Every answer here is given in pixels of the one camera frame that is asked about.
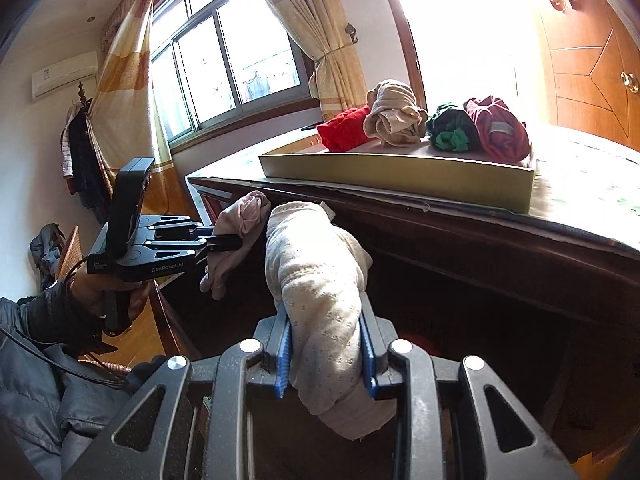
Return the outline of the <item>person's left jacket forearm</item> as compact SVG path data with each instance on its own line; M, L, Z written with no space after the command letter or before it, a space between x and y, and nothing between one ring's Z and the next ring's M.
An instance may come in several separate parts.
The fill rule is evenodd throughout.
M102 341L104 292L128 290L136 318L151 288L78 272L24 304L2 299L2 478L62 478L165 363L156 356L118 378L78 359Z

